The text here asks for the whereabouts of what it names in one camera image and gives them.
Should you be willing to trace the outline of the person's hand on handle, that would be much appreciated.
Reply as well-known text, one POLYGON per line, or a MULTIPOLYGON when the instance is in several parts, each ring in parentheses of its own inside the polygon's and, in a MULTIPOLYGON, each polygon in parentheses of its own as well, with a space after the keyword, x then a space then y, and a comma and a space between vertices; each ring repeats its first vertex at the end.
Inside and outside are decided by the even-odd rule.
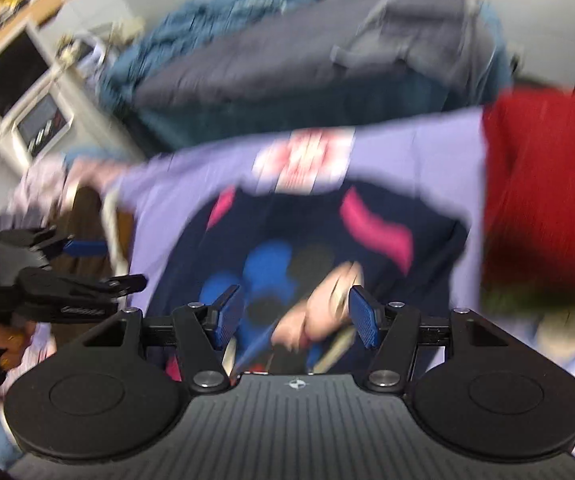
POLYGON ((22 357, 29 347, 31 338, 36 330, 35 322, 25 322, 20 327, 10 327, 0 324, 0 367, 8 372, 18 367, 22 357))

